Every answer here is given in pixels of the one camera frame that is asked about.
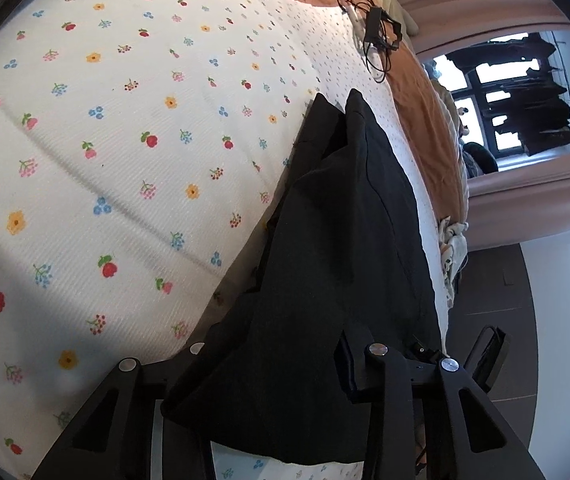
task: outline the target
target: white cloth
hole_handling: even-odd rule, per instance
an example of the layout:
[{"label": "white cloth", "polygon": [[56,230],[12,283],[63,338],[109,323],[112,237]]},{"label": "white cloth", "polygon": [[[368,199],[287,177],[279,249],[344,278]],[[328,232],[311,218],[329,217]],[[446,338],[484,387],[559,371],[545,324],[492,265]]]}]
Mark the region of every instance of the white cloth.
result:
[{"label": "white cloth", "polygon": [[[0,30],[0,467],[32,474],[121,358],[153,362],[183,346],[241,249],[260,246],[255,227],[308,103],[321,91],[342,106],[351,88],[414,188],[444,334],[427,192],[389,87],[372,81],[340,9],[30,0],[8,20]],[[231,283],[225,300],[239,287]]]}]

